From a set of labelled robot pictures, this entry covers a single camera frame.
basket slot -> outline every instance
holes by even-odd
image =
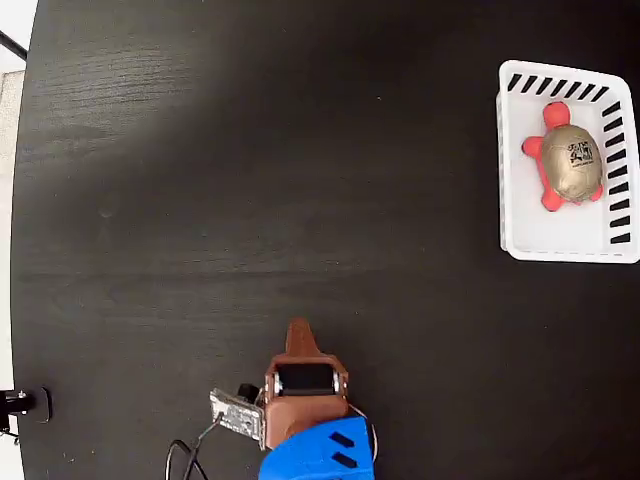
[[[616,243],[629,243],[631,241],[631,234],[625,233],[623,235],[618,235],[617,237],[613,237],[611,239],[611,243],[615,245]]]
[[[524,87],[522,87],[522,91],[520,93],[527,93],[531,88],[531,85],[538,79],[537,75],[529,75],[527,81],[524,83]]]
[[[514,73],[513,77],[511,77],[511,80],[509,81],[509,86],[507,87],[507,90],[509,91],[513,90],[513,87],[515,87],[518,84],[521,78],[522,78],[522,75],[520,75],[519,73]]]
[[[624,210],[625,208],[629,208],[629,199],[620,200],[619,202],[612,203],[609,205],[609,211],[617,212],[618,210]]]
[[[596,93],[593,98],[591,99],[592,102],[597,102],[598,100],[600,100],[600,97],[602,97],[602,95],[604,95],[605,93],[607,93],[607,90],[609,90],[609,87],[602,87],[600,90],[598,90],[598,93]]]
[[[536,95],[540,95],[542,92],[544,92],[551,83],[551,80],[553,80],[551,77],[545,77],[545,79],[538,87],[538,90],[536,90]]]
[[[604,146],[609,148],[609,147],[612,147],[614,145],[617,145],[620,142],[624,142],[624,133],[619,133],[615,137],[610,138],[609,140],[604,142]]]
[[[589,85],[587,85],[587,88],[584,89],[584,92],[582,92],[580,94],[580,96],[578,97],[578,100],[584,100],[584,98],[589,95],[589,93],[591,93],[591,90],[593,90],[596,86],[593,83],[590,83]]]
[[[627,149],[623,148],[622,150],[617,151],[607,157],[607,163],[615,162],[616,160],[621,160],[627,156]]]
[[[617,112],[618,110],[620,110],[620,102],[616,102],[610,107],[605,108],[602,111],[602,116],[606,117],[607,115],[611,115],[613,112]]]
[[[567,93],[565,93],[564,98],[570,98],[571,95],[575,93],[575,91],[578,89],[580,85],[582,85],[582,82],[573,82],[573,85],[571,85],[571,88],[567,90]]]
[[[617,193],[628,192],[629,191],[629,182],[621,183],[620,185],[616,185],[615,187],[611,187],[609,189],[609,195],[615,195]]]
[[[625,225],[631,225],[631,217],[629,215],[616,218],[615,220],[612,220],[611,223],[609,223],[609,226],[611,228],[624,227]]]
[[[613,170],[612,172],[609,172],[609,173],[607,174],[607,178],[608,178],[609,180],[611,180],[612,178],[621,177],[622,175],[626,175],[627,173],[629,173],[629,172],[627,171],[627,166],[626,166],[626,165],[623,165],[622,167],[620,167],[620,168],[616,168],[616,169],[615,169],[615,170]]]
[[[560,92],[560,90],[562,90],[562,87],[564,87],[566,84],[567,84],[566,80],[560,80],[558,84],[555,86],[555,88],[553,89],[553,91],[551,92],[551,96],[555,97]]]
[[[621,126],[622,126],[622,117],[618,117],[614,121],[607,123],[604,126],[604,131],[608,132],[610,130],[613,130],[614,128],[618,128]]]

black sticker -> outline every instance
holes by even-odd
[[[572,167],[582,167],[593,163],[593,151],[589,142],[570,143],[567,148]]]

black cable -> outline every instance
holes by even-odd
[[[182,480],[189,480],[191,478],[191,472],[193,472],[193,468],[195,467],[198,470],[198,473],[202,476],[204,480],[209,480],[207,475],[204,473],[204,470],[200,463],[198,462],[198,452],[200,451],[200,445],[202,444],[202,440],[206,437],[211,430],[217,427],[220,424],[220,420],[222,415],[219,415],[218,418],[214,420],[214,422],[209,425],[196,439],[195,445],[193,448],[187,447],[187,445],[182,440],[174,440],[169,445],[169,451],[167,452],[167,462],[165,466],[164,478],[165,480],[170,480],[171,476],[171,460],[173,458],[173,452],[176,448],[180,448],[183,452],[189,455],[189,461],[187,463],[187,467],[185,468],[184,475],[182,476]]]
[[[191,449],[187,447],[186,443],[184,443],[182,440],[174,440],[173,442],[171,442],[171,445],[169,445],[169,452],[167,453],[167,479],[166,480],[169,480],[169,475],[171,474],[171,459],[173,458],[173,451],[176,448],[179,448],[184,453],[189,455],[189,458],[191,458]],[[196,470],[198,471],[198,473],[200,474],[203,480],[209,480],[209,478],[207,477],[207,474],[204,473],[204,469],[202,468],[202,465],[200,465],[200,462],[198,462],[197,458],[194,460],[193,466],[196,467]]]
[[[0,45],[6,47],[8,50],[18,55],[24,61],[27,60],[27,49],[17,43],[13,38],[9,37],[2,30],[0,30]]]

white floor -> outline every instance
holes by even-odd
[[[0,390],[13,390],[9,259],[13,167],[24,72],[0,73]],[[18,426],[14,421],[12,431]],[[8,436],[0,437],[0,478],[22,480],[20,447]]]
[[[29,48],[31,27],[38,0],[0,0],[0,30],[24,48]],[[24,70],[24,62],[0,48],[0,73]]]
[[[0,30],[29,48],[38,0],[0,0]],[[0,47],[0,390],[13,390],[11,317],[9,309],[9,252],[11,205],[18,116],[25,63]],[[11,430],[18,431],[15,418]],[[13,438],[0,437],[0,478],[24,480],[20,446]]]

blue robot part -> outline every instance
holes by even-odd
[[[374,480],[367,422],[350,417],[316,425],[281,443],[258,480]]]

